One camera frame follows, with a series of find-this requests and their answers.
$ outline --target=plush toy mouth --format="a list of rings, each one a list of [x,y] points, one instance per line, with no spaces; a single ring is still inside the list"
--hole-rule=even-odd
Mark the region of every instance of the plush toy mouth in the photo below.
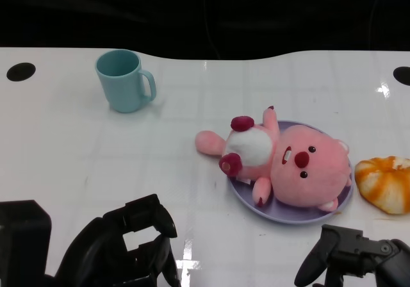
[[[283,154],[282,164],[285,164],[286,162],[288,162],[291,154],[292,154],[292,148],[290,146],[288,146],[288,148],[286,148],[286,150]]]

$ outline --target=mug handle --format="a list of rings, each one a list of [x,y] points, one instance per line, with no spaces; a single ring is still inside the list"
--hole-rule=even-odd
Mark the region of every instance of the mug handle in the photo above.
[[[140,69],[139,73],[147,77],[148,83],[149,83],[149,89],[151,90],[151,97],[148,97],[148,96],[146,97],[148,98],[149,101],[153,101],[156,97],[156,86],[155,86],[154,76],[149,71],[146,71],[143,69]]]

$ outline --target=plush toy nose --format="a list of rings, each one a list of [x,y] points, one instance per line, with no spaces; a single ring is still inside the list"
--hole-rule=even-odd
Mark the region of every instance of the plush toy nose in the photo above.
[[[304,168],[309,163],[309,154],[306,151],[298,152],[295,156],[295,163],[298,168]]]

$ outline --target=pink plush toy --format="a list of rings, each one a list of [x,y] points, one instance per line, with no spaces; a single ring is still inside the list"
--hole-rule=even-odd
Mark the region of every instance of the pink plush toy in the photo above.
[[[255,180],[252,196],[262,206],[272,190],[270,173],[280,134],[274,107],[263,112],[263,126],[248,116],[240,116],[232,120],[231,127],[226,141],[212,131],[201,131],[195,146],[204,154],[222,156],[219,167],[229,177]]]
[[[281,135],[270,174],[275,197],[298,207],[338,207],[338,196],[350,186],[349,148],[307,126],[288,128]]]

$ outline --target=table surface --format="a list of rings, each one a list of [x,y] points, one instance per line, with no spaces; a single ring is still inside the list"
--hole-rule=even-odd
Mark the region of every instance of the table surface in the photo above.
[[[202,129],[227,136],[230,121],[279,119],[315,126],[350,145],[350,160],[410,157],[410,86],[393,70],[410,53],[307,51],[252,61],[167,60],[140,54],[158,96],[132,114],[109,109],[94,71],[106,49],[0,48],[0,199],[35,199],[53,221],[47,273],[91,219],[157,193],[179,233],[172,247],[183,287],[293,286],[320,225],[276,224],[246,208],[217,160],[198,154]],[[28,80],[7,70],[35,64]],[[410,217],[389,217],[356,188],[326,223],[410,243]],[[135,248],[153,229],[129,234]],[[375,286],[372,275],[346,286]],[[160,279],[160,287],[166,286]]]

